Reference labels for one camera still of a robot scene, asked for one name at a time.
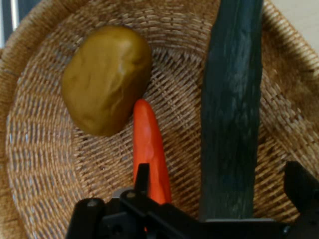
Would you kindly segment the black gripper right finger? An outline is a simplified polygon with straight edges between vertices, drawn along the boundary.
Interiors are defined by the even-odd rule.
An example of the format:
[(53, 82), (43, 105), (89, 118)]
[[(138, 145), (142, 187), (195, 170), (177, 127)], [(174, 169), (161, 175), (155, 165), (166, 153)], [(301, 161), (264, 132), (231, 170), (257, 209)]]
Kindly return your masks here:
[(285, 165), (284, 191), (300, 215), (286, 236), (288, 239), (319, 237), (319, 181), (300, 163)]

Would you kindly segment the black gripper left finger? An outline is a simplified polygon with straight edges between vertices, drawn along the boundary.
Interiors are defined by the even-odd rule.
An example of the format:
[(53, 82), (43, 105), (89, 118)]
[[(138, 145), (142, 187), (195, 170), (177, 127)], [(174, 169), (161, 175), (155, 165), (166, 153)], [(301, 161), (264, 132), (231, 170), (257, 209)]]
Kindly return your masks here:
[(105, 203), (87, 198), (76, 203), (68, 239), (195, 239), (200, 224), (171, 204), (147, 196), (150, 166), (140, 164), (133, 189)]

